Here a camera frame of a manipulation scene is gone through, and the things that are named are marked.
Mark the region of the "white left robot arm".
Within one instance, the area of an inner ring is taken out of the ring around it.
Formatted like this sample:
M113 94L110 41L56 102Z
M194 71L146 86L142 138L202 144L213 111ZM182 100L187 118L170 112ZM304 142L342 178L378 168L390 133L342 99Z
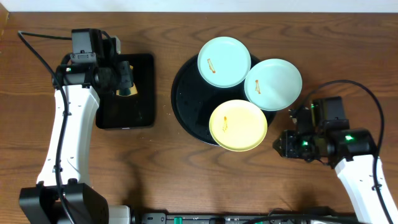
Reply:
M96 62L65 57L54 80L55 120L35 187L21 189L19 205L31 223L132 223L127 205L109 206L90 185L91 132L100 98Z

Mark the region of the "green and yellow sponge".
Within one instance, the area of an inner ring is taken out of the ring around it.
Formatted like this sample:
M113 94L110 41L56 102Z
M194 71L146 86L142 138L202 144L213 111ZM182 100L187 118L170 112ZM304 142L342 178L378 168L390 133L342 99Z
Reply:
M136 95L136 94L137 94L137 88L136 88L136 86L135 86L135 84L134 84L134 86L131 87L131 88L124 89L124 90L120 90L120 89L116 90L116 94L117 94L118 96L132 96L132 95Z

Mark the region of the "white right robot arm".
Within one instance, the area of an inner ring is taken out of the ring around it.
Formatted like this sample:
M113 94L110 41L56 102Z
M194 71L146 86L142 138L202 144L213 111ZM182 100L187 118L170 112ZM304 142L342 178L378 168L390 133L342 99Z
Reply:
M272 147L285 158L307 162L326 158L348 193L358 221L397 223L397 206L368 130L334 130L324 136L285 130Z

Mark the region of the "yellow plate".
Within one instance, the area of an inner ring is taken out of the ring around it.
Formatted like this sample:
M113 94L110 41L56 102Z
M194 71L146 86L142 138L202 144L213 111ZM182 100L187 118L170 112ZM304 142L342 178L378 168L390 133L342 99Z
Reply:
M265 114L245 100L226 101L212 112L209 130L221 147L244 152L254 149L264 140L268 129Z

